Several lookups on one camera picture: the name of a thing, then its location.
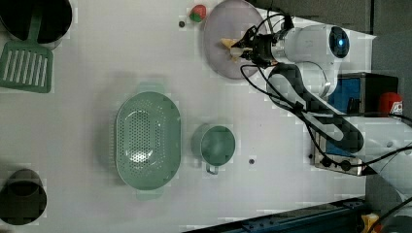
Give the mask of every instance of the slotted spatula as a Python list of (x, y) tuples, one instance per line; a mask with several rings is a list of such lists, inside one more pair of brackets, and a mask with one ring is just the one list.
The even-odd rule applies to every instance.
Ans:
[(52, 51), (37, 43), (42, 8), (35, 4), (26, 41), (8, 42), (0, 58), (0, 86), (38, 93), (52, 88)]

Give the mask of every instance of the black bowl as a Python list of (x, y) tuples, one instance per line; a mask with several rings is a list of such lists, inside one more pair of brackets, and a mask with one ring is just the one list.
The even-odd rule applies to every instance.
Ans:
[(25, 41), (36, 2), (41, 2), (43, 10), (37, 42), (48, 44), (59, 40), (72, 23), (73, 12), (68, 0), (0, 0), (1, 21), (12, 35)]

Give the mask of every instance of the oval colander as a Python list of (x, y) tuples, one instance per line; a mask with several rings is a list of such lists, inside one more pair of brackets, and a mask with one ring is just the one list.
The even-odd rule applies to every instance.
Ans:
[(167, 184), (181, 162), (181, 118), (176, 105), (156, 91), (127, 100), (117, 117), (116, 165), (125, 183), (139, 190)]

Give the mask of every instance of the small red object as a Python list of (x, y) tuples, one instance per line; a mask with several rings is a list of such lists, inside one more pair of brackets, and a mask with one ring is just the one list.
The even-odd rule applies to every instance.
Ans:
[(402, 97), (394, 92), (387, 92), (381, 95), (379, 99), (379, 112), (381, 117), (387, 117), (388, 114), (402, 115)]
[(382, 224), (377, 224), (377, 225), (375, 226), (375, 228), (373, 228), (373, 230), (374, 230), (376, 233), (381, 233), (382, 228), (383, 228)]
[(195, 22), (200, 22), (206, 17), (206, 7), (203, 5), (196, 5), (190, 11), (190, 19)]

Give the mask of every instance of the white tabletop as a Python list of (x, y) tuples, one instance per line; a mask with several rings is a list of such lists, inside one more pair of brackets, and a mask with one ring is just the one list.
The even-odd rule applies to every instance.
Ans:
[[(181, 29), (178, 23), (194, 4), (205, 4), (210, 13), (218, 1), (72, 3), (75, 23), (53, 51), (52, 93), (0, 89), (0, 182), (29, 168), (39, 173), (49, 198), (34, 223), (0, 221), (0, 229), (182, 232), (364, 195), (365, 178), (309, 164), (311, 143), (299, 119), (246, 81), (225, 79), (208, 67), (200, 26)], [(349, 34), (351, 53), (342, 72), (370, 71), (372, 37)], [(0, 40), (8, 40), (4, 29)], [(114, 120), (147, 80), (164, 83), (178, 105), (183, 152), (163, 195), (140, 201), (115, 167)], [(196, 127), (211, 121), (231, 127), (237, 140), (236, 153), (217, 176), (207, 174), (204, 163), (199, 167), (189, 148)]]

